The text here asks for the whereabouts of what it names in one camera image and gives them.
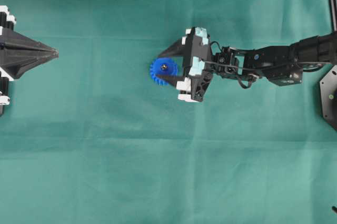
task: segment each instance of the green fabric surface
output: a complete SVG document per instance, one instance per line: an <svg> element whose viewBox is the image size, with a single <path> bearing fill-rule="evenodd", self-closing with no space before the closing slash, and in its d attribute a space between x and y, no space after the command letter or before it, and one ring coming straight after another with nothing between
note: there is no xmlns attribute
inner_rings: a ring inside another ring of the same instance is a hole
<svg viewBox="0 0 337 224"><path fill-rule="evenodd" d="M0 0L60 58L11 84L1 223L336 223L337 133L318 81L249 90L215 76L200 104L149 66L186 28L238 48L331 32L328 0Z"/></svg>

